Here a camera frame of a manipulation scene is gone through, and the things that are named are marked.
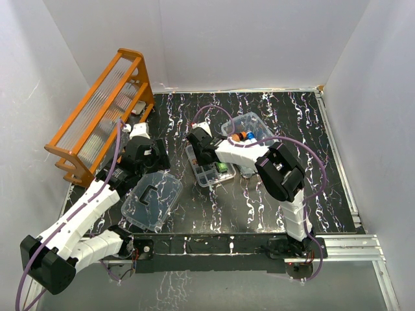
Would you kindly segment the clear kit lid black handle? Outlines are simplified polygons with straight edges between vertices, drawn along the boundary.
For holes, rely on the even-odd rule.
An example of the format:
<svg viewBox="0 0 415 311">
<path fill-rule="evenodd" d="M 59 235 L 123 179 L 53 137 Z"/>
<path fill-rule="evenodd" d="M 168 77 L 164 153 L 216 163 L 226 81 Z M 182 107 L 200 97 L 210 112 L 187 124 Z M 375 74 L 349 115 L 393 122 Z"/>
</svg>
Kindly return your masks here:
<svg viewBox="0 0 415 311">
<path fill-rule="evenodd" d="M 145 174 L 126 197 L 121 213 L 144 231 L 159 232 L 183 189 L 182 182 L 166 172 Z"/>
</svg>

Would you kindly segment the clear compartment organizer tray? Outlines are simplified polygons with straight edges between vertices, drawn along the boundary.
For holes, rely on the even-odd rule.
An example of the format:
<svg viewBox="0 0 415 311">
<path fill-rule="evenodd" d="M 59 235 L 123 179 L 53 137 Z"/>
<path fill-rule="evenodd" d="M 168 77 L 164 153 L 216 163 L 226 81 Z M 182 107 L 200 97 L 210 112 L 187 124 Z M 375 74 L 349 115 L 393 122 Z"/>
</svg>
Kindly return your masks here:
<svg viewBox="0 0 415 311">
<path fill-rule="evenodd" d="M 217 163 L 212 163 L 206 166 L 199 166 L 192 164 L 192 160 L 196 159 L 195 153 L 193 152 L 193 148 L 191 145 L 185 148 L 185 152 L 187 154 L 188 160 L 191 164 L 191 168 L 193 169 L 196 181 L 198 184 L 203 187 L 210 187 L 214 186 L 218 183 L 222 183 L 224 181 L 233 179 L 236 175 L 236 171 L 232 164 L 227 163 L 228 171 L 224 174 L 221 174 L 217 170 Z"/>
</svg>

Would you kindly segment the clear medicine kit box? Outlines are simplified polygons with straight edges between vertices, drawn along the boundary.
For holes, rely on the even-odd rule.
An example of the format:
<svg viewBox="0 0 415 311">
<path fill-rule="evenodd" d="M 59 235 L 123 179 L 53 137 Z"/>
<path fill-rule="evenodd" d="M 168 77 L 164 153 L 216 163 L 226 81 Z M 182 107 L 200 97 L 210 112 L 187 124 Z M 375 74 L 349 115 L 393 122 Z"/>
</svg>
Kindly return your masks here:
<svg viewBox="0 0 415 311">
<path fill-rule="evenodd" d="M 248 136 L 253 138 L 247 138 L 244 143 L 253 143 L 254 141 L 260 141 L 268 137 L 273 137 L 274 134 L 270 131 L 268 126 L 261 120 L 261 118 L 254 112 L 248 112 L 244 115 L 233 118 L 235 125 L 235 133 L 245 132 Z M 221 133 L 227 136 L 231 130 L 231 121 L 225 122 L 220 127 Z M 262 142 L 259 146 L 271 146 L 274 141 Z M 251 178 L 255 172 L 248 167 L 242 167 L 237 165 L 241 177 Z"/>
</svg>

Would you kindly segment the green medicine carton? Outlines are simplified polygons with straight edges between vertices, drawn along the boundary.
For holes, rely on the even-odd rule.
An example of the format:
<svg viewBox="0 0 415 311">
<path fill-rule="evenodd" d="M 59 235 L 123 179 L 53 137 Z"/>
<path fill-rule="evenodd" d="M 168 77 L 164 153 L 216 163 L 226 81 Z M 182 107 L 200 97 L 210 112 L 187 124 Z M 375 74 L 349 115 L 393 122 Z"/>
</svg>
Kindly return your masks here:
<svg viewBox="0 0 415 311">
<path fill-rule="evenodd" d="M 228 171 L 228 166 L 226 163 L 217 163 L 217 170 L 221 174 L 224 174 Z"/>
</svg>

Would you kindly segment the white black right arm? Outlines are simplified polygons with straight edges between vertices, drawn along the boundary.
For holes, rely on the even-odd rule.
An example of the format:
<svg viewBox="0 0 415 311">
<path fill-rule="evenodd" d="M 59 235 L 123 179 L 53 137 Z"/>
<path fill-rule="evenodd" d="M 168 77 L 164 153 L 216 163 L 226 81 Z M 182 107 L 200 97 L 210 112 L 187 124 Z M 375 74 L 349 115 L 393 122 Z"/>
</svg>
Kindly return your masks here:
<svg viewBox="0 0 415 311">
<path fill-rule="evenodd" d="M 241 142 L 225 136 L 211 136 L 196 127 L 187 135 L 199 165 L 231 163 L 253 170 L 261 178 L 269 195 L 279 202 L 285 219 L 287 241 L 270 254 L 290 253 L 304 257 L 312 250 L 309 238 L 313 226 L 304 203 L 305 170 L 283 143 L 270 146 L 246 139 Z"/>
</svg>

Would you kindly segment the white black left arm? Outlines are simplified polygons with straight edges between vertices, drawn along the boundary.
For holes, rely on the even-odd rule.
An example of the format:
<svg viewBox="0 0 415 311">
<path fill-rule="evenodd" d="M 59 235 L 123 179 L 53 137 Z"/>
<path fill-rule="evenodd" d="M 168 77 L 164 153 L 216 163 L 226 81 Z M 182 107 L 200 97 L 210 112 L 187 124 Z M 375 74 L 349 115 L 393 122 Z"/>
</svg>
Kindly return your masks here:
<svg viewBox="0 0 415 311">
<path fill-rule="evenodd" d="M 22 240 L 24 271 L 48 292 L 57 295 L 71 284 L 78 272 L 94 262 L 108 256 L 131 257 L 133 235 L 118 225 L 88 240 L 82 238 L 144 176 L 169 167 L 162 139 L 131 138 L 121 159 L 111 159 L 70 210 L 38 237 L 28 235 Z"/>
</svg>

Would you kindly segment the brown bottle orange cap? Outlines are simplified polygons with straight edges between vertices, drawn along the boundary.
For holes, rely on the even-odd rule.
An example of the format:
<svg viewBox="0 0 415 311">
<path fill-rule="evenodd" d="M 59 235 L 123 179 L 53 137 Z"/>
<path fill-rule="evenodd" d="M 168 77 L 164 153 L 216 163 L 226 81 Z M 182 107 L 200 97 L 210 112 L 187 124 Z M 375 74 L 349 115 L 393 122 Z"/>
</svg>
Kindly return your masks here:
<svg viewBox="0 0 415 311">
<path fill-rule="evenodd" d="M 247 140 L 246 132 L 233 133 L 230 138 L 235 142 L 243 142 Z"/>
</svg>

